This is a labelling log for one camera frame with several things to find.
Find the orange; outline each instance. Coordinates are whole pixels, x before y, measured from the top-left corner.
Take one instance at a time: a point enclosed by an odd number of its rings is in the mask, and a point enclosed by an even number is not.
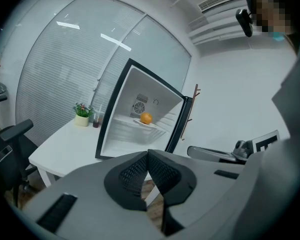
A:
[[[140,116],[140,122],[149,125],[152,122],[152,115],[149,113],[142,113]]]

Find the glass wall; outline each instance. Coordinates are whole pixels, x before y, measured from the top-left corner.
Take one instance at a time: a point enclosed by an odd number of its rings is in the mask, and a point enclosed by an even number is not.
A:
[[[143,12],[116,0],[74,0],[56,13],[26,59],[16,122],[31,119],[34,127],[26,135],[40,145],[74,118],[76,102],[92,101],[104,112],[129,58],[179,91],[191,59]]]

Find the flower pot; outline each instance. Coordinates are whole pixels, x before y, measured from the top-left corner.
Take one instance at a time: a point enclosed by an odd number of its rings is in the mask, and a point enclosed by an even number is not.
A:
[[[77,126],[88,126],[89,117],[82,117],[76,114],[74,118],[74,124]]]

